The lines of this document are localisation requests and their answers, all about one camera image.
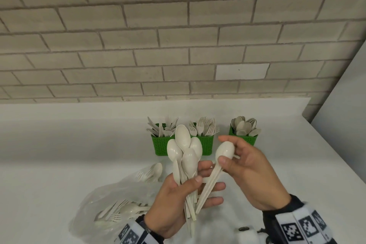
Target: perforated basket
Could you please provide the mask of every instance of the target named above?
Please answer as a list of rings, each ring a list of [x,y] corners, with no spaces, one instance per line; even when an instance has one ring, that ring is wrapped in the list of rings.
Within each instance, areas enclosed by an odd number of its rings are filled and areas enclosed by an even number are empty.
[[[211,155],[213,136],[197,136],[197,138],[201,141],[202,144],[202,155]],[[151,139],[153,140],[155,154],[158,156],[167,156],[168,141],[170,139],[175,139],[175,135],[173,135],[172,137],[154,137],[151,135]]]
[[[251,144],[252,146],[254,146],[254,143],[258,137],[257,136],[238,136],[238,135],[235,135],[234,132],[233,132],[233,128],[232,126],[230,125],[230,131],[229,131],[229,135],[234,135],[234,136],[237,136],[237,137],[240,137],[240,138],[243,138],[246,142],[248,142],[249,144]]]

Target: fingernail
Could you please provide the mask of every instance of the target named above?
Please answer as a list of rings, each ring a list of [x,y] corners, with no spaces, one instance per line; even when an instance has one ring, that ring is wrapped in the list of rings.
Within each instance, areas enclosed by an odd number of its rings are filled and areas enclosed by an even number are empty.
[[[225,156],[219,156],[218,162],[222,165],[226,163],[226,157]]]
[[[197,176],[194,178],[197,182],[202,182],[202,177],[201,176]]]

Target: brick wall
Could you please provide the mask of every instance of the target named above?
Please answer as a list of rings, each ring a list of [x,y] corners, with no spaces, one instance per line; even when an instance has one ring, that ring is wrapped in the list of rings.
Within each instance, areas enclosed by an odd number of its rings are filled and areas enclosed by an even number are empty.
[[[0,103],[310,96],[366,39],[366,0],[0,0]]]

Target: white countertop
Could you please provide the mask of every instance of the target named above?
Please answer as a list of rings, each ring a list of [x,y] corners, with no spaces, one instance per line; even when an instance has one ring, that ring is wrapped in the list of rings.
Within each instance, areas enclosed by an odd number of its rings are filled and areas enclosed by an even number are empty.
[[[308,99],[283,99],[285,103],[291,103],[289,107],[294,107],[293,111],[280,106],[281,99],[276,100],[279,100],[278,108],[267,111],[263,111],[265,106],[258,106],[256,100],[236,101],[239,108],[234,108],[233,101],[227,100],[225,114],[218,114],[224,103],[213,100],[208,101],[206,114],[216,117],[222,130],[220,134],[228,131],[231,117],[237,116],[240,108],[245,108],[242,111],[246,116],[255,116],[258,126],[263,129],[255,145],[267,155],[287,190],[318,210],[338,243],[364,243],[366,185],[300,116]],[[169,105],[188,106],[191,102],[197,108],[204,104],[186,101]],[[166,103],[142,106],[150,108]],[[273,107],[270,101],[267,103],[269,108]],[[78,120],[70,120],[68,117],[48,117],[54,115],[45,111],[55,108],[62,111],[52,106],[42,110],[35,106],[0,107],[2,244],[82,243],[68,233],[68,222],[83,198],[98,186],[117,182],[161,160],[154,155],[152,141],[144,130],[146,116],[156,119],[151,110],[135,112],[137,115],[125,112],[125,116],[117,118],[104,115],[88,119],[83,115]],[[28,114],[20,116],[19,112],[25,109]],[[43,112],[43,117],[35,114],[38,111]],[[203,115],[200,111],[191,114],[192,118],[200,115]],[[188,119],[189,116],[181,118],[182,121]],[[194,240],[188,238],[184,227],[170,242],[235,243],[235,228],[263,227],[261,212],[251,207],[227,174],[221,179],[227,184],[221,193],[224,204],[200,213]]]

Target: white wall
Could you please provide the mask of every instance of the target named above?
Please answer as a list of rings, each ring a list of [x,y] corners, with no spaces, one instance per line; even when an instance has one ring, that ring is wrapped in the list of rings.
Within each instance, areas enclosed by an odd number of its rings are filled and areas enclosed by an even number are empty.
[[[366,43],[311,124],[366,182]]]

